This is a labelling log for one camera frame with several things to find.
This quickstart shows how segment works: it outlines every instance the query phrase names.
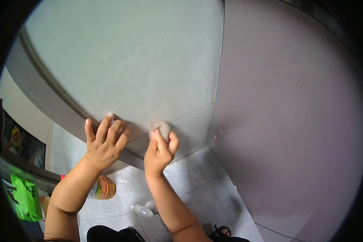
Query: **black slipper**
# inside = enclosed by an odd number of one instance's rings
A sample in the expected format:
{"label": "black slipper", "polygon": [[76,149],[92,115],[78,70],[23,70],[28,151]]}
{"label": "black slipper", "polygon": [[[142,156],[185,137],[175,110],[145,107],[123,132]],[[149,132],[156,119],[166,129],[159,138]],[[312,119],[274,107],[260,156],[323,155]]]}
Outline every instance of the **black slipper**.
{"label": "black slipper", "polygon": [[231,230],[228,227],[221,226],[221,227],[217,228],[216,225],[214,225],[214,227],[215,227],[215,231],[211,235],[208,236],[209,239],[215,241],[214,239],[216,239],[216,238],[223,238],[223,236],[228,237],[226,234],[222,233],[222,230],[224,230],[224,229],[227,229],[227,233],[229,233],[230,237],[231,237]]}
{"label": "black slipper", "polygon": [[128,229],[130,229],[131,231],[134,232],[134,234],[137,236],[137,238],[141,241],[141,242],[145,242],[144,238],[140,235],[139,232],[137,232],[137,230],[135,230],[135,228],[129,226]]}

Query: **white wall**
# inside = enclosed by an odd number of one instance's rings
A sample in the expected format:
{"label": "white wall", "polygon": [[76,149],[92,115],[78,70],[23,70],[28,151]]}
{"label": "white wall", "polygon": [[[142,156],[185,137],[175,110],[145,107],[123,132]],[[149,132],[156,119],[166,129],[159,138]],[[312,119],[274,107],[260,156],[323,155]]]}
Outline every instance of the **white wall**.
{"label": "white wall", "polygon": [[44,0],[26,28],[48,70],[90,115],[128,121],[136,139],[129,146],[140,153],[150,122],[173,122],[181,158],[208,144],[223,17],[221,0]]}
{"label": "white wall", "polygon": [[51,119],[42,113],[19,89],[6,67],[0,79],[4,110],[27,132],[47,143]]}
{"label": "white wall", "polygon": [[327,242],[341,225],[363,174],[356,64],[337,36],[298,8],[226,1],[210,141],[259,225],[306,242]]}

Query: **toe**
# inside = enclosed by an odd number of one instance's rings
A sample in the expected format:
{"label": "toe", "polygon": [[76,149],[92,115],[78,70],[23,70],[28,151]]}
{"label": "toe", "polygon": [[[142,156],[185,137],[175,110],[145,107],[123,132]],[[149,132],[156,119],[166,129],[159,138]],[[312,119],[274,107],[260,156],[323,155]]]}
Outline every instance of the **toe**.
{"label": "toe", "polygon": [[224,228],[223,230],[221,230],[222,233],[224,233],[225,235],[227,235],[228,237],[230,237],[230,233],[227,231],[226,228]]}

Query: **green bag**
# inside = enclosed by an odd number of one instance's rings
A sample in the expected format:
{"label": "green bag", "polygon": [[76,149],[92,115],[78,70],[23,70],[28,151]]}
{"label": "green bag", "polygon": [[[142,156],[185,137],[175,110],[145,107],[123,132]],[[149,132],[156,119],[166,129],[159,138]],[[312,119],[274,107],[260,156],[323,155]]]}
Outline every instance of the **green bag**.
{"label": "green bag", "polygon": [[42,220],[38,190],[35,184],[11,174],[14,190],[15,211],[21,220],[37,222]]}

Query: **right hand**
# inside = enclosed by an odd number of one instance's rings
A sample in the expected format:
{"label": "right hand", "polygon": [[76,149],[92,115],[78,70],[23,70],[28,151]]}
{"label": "right hand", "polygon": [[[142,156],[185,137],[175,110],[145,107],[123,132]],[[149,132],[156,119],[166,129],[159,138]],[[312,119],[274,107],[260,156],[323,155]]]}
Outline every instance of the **right hand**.
{"label": "right hand", "polygon": [[85,157],[99,170],[103,170],[116,162],[129,140],[130,131],[125,122],[116,120],[111,124],[113,120],[113,114],[106,116],[98,127],[97,135],[95,135],[91,120],[86,119],[87,153]]}
{"label": "right hand", "polygon": [[150,141],[144,157],[145,176],[160,177],[164,168],[175,157],[179,147],[179,139],[175,132],[169,133],[169,145],[163,139],[160,131],[156,129],[150,132]]}

